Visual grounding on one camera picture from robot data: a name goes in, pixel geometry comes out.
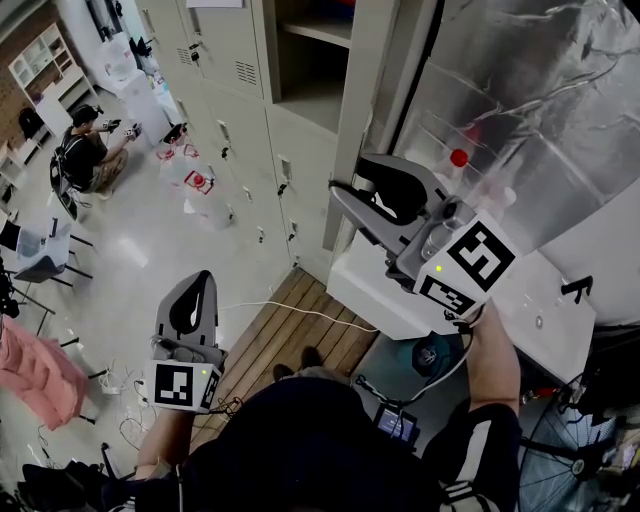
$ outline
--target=small monitor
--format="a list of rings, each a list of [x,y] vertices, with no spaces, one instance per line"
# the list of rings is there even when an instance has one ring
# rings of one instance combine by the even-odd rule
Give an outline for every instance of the small monitor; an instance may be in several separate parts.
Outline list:
[[[403,442],[413,446],[413,443],[417,439],[419,433],[416,428],[417,419],[414,416],[403,412],[402,421],[400,421],[398,415],[399,413],[397,410],[381,404],[374,422],[376,426],[383,432],[387,433],[389,437],[396,439],[401,438]]]

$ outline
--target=white container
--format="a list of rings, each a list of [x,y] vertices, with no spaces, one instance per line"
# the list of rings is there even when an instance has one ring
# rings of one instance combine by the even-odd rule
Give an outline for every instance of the white container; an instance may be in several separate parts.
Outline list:
[[[129,47],[129,40],[123,32],[116,34],[111,41],[102,43],[100,59],[109,77],[116,82],[126,80],[138,69],[136,59]]]

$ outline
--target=wooden floor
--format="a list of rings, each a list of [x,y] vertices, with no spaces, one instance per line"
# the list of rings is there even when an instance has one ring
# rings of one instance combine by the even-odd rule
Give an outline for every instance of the wooden floor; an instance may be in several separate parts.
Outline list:
[[[271,300],[373,329],[328,295],[322,283],[299,268],[289,274]],[[266,305],[231,349],[214,402],[230,401],[235,397],[246,402],[273,382],[271,371],[278,363],[299,370],[300,354],[306,346],[317,347],[324,366],[350,376],[376,335],[376,332],[365,332],[318,315]],[[225,425],[222,417],[196,418],[191,436],[192,450],[217,437]]]

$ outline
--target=forearm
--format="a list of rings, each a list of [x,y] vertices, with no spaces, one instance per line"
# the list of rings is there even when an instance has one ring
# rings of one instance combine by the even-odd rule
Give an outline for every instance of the forearm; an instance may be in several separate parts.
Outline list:
[[[503,403],[518,414],[520,363],[492,301],[474,328],[474,342],[467,358],[471,410],[489,403]]]
[[[171,466],[183,462],[189,455],[194,418],[189,412],[161,410],[138,452],[138,467],[153,467],[158,459]]]

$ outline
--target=red bottle cap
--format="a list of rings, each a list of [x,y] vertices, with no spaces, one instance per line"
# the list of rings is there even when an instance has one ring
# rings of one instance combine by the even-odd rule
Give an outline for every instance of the red bottle cap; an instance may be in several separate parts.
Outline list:
[[[462,149],[456,149],[451,153],[451,163],[456,167],[464,167],[469,163],[469,155]]]

